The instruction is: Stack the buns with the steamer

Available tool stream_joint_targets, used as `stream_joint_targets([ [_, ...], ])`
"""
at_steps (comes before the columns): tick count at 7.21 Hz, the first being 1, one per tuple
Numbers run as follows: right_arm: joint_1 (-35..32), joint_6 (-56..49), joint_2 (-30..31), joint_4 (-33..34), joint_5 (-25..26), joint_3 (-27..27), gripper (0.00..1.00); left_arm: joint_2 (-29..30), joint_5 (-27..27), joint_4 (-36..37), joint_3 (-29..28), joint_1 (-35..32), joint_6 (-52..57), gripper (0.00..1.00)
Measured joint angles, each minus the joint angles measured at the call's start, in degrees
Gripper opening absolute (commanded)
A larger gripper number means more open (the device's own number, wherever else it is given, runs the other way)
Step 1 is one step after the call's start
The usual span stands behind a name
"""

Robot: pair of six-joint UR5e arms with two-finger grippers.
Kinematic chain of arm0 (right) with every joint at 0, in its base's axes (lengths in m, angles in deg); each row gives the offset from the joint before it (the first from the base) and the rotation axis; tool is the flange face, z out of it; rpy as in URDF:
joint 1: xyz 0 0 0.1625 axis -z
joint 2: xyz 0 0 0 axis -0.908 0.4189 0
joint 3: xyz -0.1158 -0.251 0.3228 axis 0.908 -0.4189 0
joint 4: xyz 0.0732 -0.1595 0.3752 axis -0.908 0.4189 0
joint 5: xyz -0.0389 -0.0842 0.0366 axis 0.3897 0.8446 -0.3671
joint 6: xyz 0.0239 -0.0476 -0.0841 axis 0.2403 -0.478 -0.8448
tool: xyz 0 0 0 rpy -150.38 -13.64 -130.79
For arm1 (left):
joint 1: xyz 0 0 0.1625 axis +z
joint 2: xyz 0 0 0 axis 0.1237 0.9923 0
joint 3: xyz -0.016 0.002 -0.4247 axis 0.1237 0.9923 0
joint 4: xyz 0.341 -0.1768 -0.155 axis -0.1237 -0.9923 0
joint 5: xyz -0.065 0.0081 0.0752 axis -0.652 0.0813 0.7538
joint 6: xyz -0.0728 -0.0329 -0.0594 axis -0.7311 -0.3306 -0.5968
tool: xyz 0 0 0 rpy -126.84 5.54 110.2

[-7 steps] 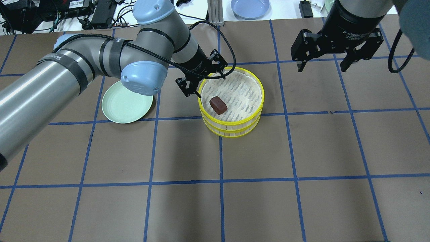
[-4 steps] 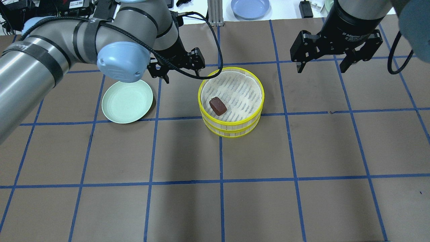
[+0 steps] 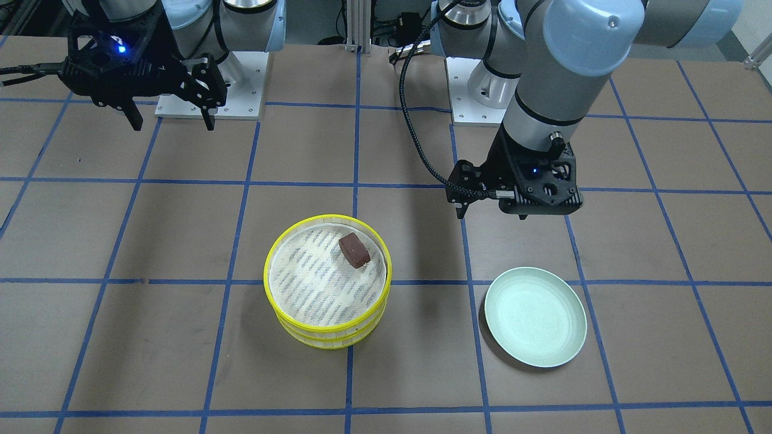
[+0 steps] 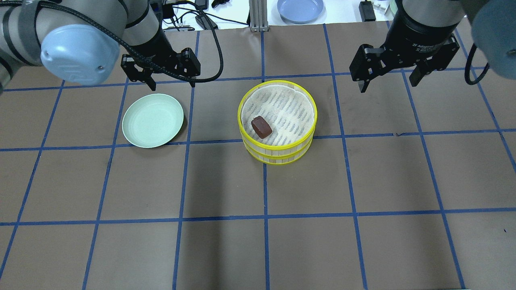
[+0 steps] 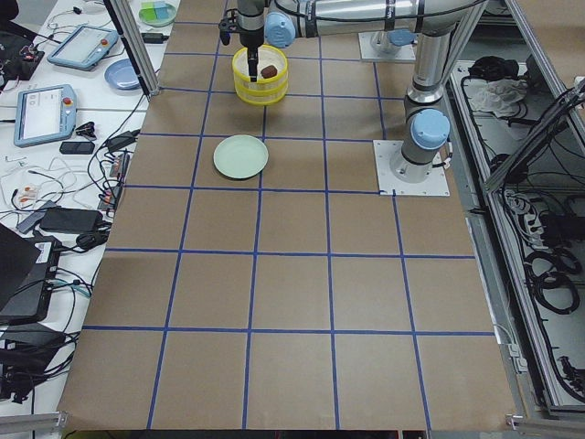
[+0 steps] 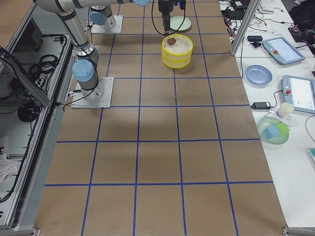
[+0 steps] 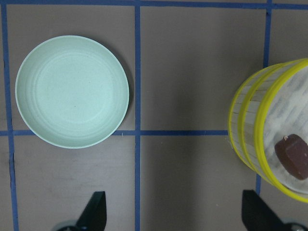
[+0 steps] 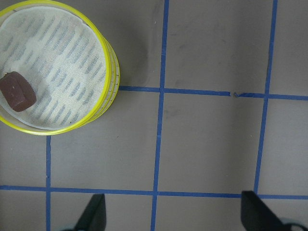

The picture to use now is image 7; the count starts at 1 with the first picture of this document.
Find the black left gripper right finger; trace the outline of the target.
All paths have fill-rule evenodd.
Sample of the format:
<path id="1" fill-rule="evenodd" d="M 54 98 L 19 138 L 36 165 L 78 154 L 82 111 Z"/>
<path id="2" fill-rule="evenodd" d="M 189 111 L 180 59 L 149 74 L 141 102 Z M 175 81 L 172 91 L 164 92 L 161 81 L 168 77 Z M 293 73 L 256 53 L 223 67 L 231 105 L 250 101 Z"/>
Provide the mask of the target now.
<path id="1" fill-rule="evenodd" d="M 248 231 L 289 230 L 254 190 L 243 190 L 242 222 Z"/>

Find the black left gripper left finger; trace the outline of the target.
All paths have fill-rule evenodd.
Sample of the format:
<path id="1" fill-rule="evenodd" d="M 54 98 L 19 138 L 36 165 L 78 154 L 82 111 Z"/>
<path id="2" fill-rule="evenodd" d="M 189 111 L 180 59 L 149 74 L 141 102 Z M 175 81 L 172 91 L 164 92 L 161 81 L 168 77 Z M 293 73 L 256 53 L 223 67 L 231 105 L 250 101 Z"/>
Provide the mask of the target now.
<path id="1" fill-rule="evenodd" d="M 103 231 L 107 223 L 105 192 L 94 192 L 76 222 L 80 231 Z"/>

